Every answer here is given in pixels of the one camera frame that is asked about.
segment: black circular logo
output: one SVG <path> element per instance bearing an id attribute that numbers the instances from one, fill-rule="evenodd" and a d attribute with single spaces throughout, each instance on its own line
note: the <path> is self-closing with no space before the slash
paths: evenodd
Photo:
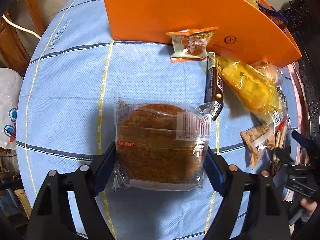
<path id="1" fill-rule="evenodd" d="M 235 44 L 237 42 L 237 38 L 235 36 L 228 36 L 224 39 L 226 44 Z"/>

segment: white cable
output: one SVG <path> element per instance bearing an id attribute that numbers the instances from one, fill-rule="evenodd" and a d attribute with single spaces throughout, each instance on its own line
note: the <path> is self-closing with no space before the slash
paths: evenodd
<path id="1" fill-rule="evenodd" d="M 39 40 L 41 40 L 41 37 L 40 37 L 38 34 L 36 34 L 35 32 L 33 32 L 33 31 L 31 31 L 31 30 L 28 30 L 28 29 L 25 29 L 25 28 L 22 28 L 22 27 L 20 27 L 19 25 L 14 24 L 13 22 L 9 21 L 9 20 L 7 19 L 7 17 L 4 16 L 4 15 L 2 16 L 2 18 L 3 18 L 8 24 L 10 24 L 11 26 L 13 26 L 13 27 L 15 27 L 15 28 L 17 28 L 17 29 L 19 29 L 19 30 L 25 31 L 25 32 L 27 32 L 27 33 L 31 33 L 31 34 L 33 34 L 34 36 L 36 36 Z"/>

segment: silver screw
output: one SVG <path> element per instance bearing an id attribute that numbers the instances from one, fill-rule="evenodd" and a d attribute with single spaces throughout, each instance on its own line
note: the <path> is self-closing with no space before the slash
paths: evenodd
<path id="1" fill-rule="evenodd" d="M 238 167 L 235 166 L 235 165 L 233 165 L 233 164 L 231 164 L 231 165 L 229 165 L 229 170 L 231 170 L 231 171 L 237 171 L 237 170 L 238 170 Z"/>
<path id="2" fill-rule="evenodd" d="M 51 170 L 51 171 L 49 171 L 48 175 L 50 177 L 53 177 L 54 175 L 56 175 L 56 171 L 55 170 Z"/>
<path id="3" fill-rule="evenodd" d="M 89 169 L 89 166 L 88 165 L 82 165 L 81 167 L 80 167 L 80 170 L 81 171 L 87 171 Z"/>
<path id="4" fill-rule="evenodd" d="M 263 177 L 268 177 L 268 176 L 269 176 L 269 172 L 267 172 L 267 171 L 261 171 L 261 175 L 262 175 Z"/>

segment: red label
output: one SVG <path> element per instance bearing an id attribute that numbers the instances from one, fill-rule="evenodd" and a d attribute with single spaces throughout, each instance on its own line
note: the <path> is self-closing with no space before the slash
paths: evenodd
<path id="1" fill-rule="evenodd" d="M 131 142 L 124 142 L 124 141 L 117 141 L 117 145 L 121 145 L 121 146 L 129 146 L 129 147 L 136 147 L 137 144 L 136 143 L 131 143 Z"/>

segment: white barcode label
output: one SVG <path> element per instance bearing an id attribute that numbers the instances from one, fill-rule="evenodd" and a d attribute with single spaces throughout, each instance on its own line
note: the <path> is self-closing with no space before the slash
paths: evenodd
<path id="1" fill-rule="evenodd" d="M 275 126 L 278 126 L 280 124 L 280 116 L 278 111 L 274 111 L 273 113 L 271 113 L 271 118 Z"/>
<path id="2" fill-rule="evenodd" d="M 177 140 L 208 141 L 211 115 L 198 117 L 195 114 L 177 112 Z"/>

